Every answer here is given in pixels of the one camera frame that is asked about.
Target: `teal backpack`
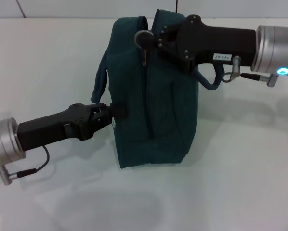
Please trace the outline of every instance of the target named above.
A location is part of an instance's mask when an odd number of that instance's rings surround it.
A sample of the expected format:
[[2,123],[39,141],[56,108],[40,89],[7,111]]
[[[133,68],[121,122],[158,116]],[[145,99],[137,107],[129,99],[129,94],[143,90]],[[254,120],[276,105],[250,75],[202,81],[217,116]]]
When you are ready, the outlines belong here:
[[[157,10],[151,31],[158,33],[184,20],[181,14]],[[134,43],[140,30],[148,30],[145,17],[120,18],[114,23],[91,97],[93,103],[100,102],[108,73],[112,103],[124,104],[128,112],[125,119],[113,121],[121,168],[180,163],[196,132],[198,83],[215,90],[224,73],[222,65],[215,65],[216,78],[210,84],[198,67],[184,74],[160,59],[156,50],[143,66],[143,51]]]

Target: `blue led light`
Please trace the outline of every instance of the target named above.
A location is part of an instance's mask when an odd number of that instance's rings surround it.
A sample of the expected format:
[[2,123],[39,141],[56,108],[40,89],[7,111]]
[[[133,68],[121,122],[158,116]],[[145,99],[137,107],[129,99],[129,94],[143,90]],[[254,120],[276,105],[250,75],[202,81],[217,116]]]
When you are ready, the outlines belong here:
[[287,75],[288,74],[288,69],[285,67],[280,68],[279,70],[277,70],[277,73],[279,75]]

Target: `robotic arm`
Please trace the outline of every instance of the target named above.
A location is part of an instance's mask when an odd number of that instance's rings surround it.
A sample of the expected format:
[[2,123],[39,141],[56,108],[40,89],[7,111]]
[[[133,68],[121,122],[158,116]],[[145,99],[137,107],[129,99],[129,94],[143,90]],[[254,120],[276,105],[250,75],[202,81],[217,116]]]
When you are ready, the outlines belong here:
[[[225,73],[231,76],[223,78],[224,82],[241,76],[267,82],[269,87],[275,85],[278,75],[288,75],[288,27],[259,26],[257,31],[211,27],[198,15],[190,15],[181,24],[165,26],[154,37],[160,57],[183,72],[202,63],[231,64],[232,72]],[[240,73],[240,66],[270,76]]]
[[[202,63],[231,64],[228,80],[236,77],[264,81],[273,87],[278,75],[288,75],[288,28],[259,26],[257,31],[211,27],[202,23],[197,15],[190,15],[178,25],[164,27],[160,34],[150,31],[137,33],[135,42],[142,48],[157,49],[161,58],[189,73]],[[270,76],[240,73],[240,66],[250,66],[254,72]],[[122,105],[95,104],[70,106],[67,110],[17,124],[10,118],[0,121],[0,175],[5,185],[10,176],[27,176],[36,169],[9,174],[5,164],[23,159],[26,151],[68,138],[81,141],[112,123],[112,118],[124,118],[127,112]]]

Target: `silver cylindrical joint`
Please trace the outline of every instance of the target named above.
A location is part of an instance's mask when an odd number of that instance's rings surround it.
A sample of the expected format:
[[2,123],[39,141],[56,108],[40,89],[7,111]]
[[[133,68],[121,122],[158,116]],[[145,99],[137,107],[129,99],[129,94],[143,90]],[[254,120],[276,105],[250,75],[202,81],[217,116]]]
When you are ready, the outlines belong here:
[[259,81],[267,83],[269,81],[269,76],[260,75]]
[[252,71],[288,75],[288,27],[259,26]]
[[233,58],[231,80],[234,80],[235,78],[240,76],[240,63],[241,63],[241,58],[239,56],[235,56]]
[[14,118],[0,121],[0,166],[26,157],[16,136],[17,127]]
[[9,173],[8,173],[5,165],[0,166],[0,177],[1,177],[4,185],[10,185],[13,182],[9,177]]

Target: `backpack strap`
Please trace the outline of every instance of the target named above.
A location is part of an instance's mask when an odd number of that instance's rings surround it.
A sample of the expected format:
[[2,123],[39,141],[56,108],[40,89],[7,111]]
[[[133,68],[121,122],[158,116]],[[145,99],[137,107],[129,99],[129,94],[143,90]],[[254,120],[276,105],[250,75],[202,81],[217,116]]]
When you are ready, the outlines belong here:
[[98,68],[98,71],[96,74],[95,87],[94,87],[94,91],[92,92],[92,97],[91,97],[91,101],[93,103],[99,103],[101,96],[105,92],[106,83],[107,83],[106,56],[107,56],[107,51],[105,51],[105,53],[101,59],[101,62],[99,64],[99,68]]

